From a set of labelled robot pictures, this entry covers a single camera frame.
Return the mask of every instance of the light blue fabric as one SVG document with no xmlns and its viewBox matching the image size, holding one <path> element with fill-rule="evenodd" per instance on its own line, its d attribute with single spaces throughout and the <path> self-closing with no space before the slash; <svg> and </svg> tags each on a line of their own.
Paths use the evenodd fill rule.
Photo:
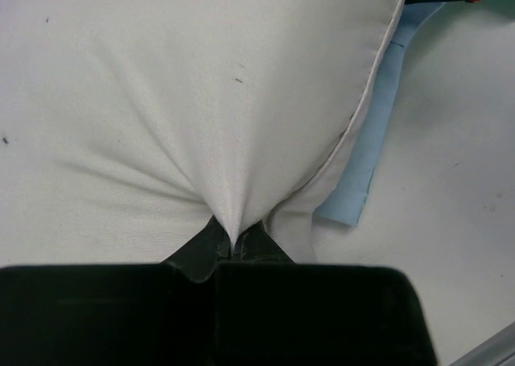
<svg viewBox="0 0 515 366">
<path fill-rule="evenodd" d="M 442 3 L 435 2 L 404 7 L 398 28 L 377 70 L 369 112 L 351 158 L 336 189 L 315 211 L 317 216 L 351 226 L 357 225 L 369 194 L 373 172 L 397 95 L 406 47 L 417 29 L 441 6 Z"/>
</svg>

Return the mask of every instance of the white table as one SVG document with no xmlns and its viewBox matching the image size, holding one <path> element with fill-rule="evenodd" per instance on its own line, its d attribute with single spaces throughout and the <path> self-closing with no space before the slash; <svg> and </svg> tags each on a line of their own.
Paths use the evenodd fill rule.
<svg viewBox="0 0 515 366">
<path fill-rule="evenodd" d="M 515 320 L 515 0 L 418 33 L 359 227 L 314 235 L 322 262 L 409 275 L 442 365 Z"/>
</svg>

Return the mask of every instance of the blue cloth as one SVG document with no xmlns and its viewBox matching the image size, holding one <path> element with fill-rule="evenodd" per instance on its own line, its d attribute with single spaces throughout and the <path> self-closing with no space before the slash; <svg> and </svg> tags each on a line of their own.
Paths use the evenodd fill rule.
<svg viewBox="0 0 515 366">
<path fill-rule="evenodd" d="M 351 157 L 336 189 L 315 211 L 317 216 L 357 225 L 385 138 L 401 79 L 406 48 L 417 29 L 442 3 L 413 4 L 404 7 L 397 30 L 386 49 L 370 101 L 369 112 L 356 140 Z"/>
</svg>

